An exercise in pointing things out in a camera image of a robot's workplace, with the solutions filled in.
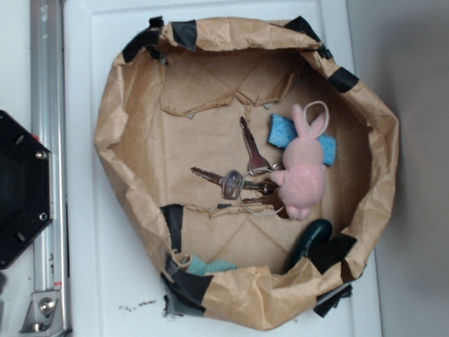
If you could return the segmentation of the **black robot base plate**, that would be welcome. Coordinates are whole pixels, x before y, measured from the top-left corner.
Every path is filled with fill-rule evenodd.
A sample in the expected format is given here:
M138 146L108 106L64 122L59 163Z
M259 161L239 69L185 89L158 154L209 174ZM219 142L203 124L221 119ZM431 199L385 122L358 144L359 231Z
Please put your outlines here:
M52 221L51 152L1 111L1 269L9 268Z

